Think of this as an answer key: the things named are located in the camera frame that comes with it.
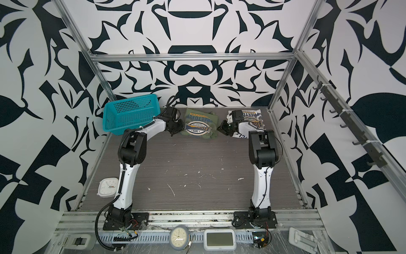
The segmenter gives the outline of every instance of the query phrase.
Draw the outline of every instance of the clock face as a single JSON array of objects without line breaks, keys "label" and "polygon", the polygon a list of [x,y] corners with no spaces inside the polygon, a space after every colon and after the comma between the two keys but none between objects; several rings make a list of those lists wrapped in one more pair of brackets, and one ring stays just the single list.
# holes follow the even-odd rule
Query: clock face
[{"label": "clock face", "polygon": [[189,242],[189,234],[183,228],[175,228],[171,232],[171,243],[175,247],[182,247]]},{"label": "clock face", "polygon": [[107,178],[100,182],[99,194],[109,195],[116,193],[119,180],[117,178]]}]

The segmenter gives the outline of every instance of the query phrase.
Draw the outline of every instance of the teal plastic basket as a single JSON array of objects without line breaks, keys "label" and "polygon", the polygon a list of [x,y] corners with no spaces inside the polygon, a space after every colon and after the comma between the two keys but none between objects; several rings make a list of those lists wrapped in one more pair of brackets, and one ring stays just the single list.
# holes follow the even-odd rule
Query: teal plastic basket
[{"label": "teal plastic basket", "polygon": [[155,94],[109,102],[104,107],[103,130],[122,135],[126,129],[137,129],[161,113]]}]

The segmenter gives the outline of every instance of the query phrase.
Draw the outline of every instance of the wall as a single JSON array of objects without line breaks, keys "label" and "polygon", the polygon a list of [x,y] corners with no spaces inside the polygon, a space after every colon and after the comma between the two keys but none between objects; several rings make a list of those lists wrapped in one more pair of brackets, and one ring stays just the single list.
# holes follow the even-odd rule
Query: wall
[{"label": "wall", "polygon": [[[404,1],[324,4],[304,46],[404,167]],[[338,253],[406,251],[406,204],[297,63],[274,113],[294,170]]]},{"label": "wall", "polygon": [[[66,1],[96,54],[292,52],[314,0]],[[286,61],[102,63],[118,98],[163,106],[267,106]]]},{"label": "wall", "polygon": [[105,141],[102,87],[49,0],[0,4],[2,253],[33,253]]}]

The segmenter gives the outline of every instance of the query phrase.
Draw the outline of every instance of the white scrap on table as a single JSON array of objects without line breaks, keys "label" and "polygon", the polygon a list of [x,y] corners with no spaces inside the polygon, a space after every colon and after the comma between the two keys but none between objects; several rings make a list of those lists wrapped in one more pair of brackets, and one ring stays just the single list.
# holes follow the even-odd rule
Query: white scrap on table
[{"label": "white scrap on table", "polygon": [[[169,184],[167,184],[167,185],[169,186]],[[171,187],[169,186],[169,188],[171,188]],[[173,196],[175,197],[175,192],[173,192],[172,188],[171,188],[171,191],[173,193]]]}]

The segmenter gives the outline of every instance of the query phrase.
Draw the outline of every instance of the clock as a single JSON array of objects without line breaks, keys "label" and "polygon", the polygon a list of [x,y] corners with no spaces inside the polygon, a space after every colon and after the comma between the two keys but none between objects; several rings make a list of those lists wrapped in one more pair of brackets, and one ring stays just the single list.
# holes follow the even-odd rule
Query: clock
[{"label": "clock", "polygon": [[177,226],[169,235],[169,243],[175,250],[184,250],[189,242],[190,234],[185,226]]},{"label": "clock", "polygon": [[101,198],[111,198],[116,195],[119,180],[114,177],[105,178],[100,181],[97,194]]}]

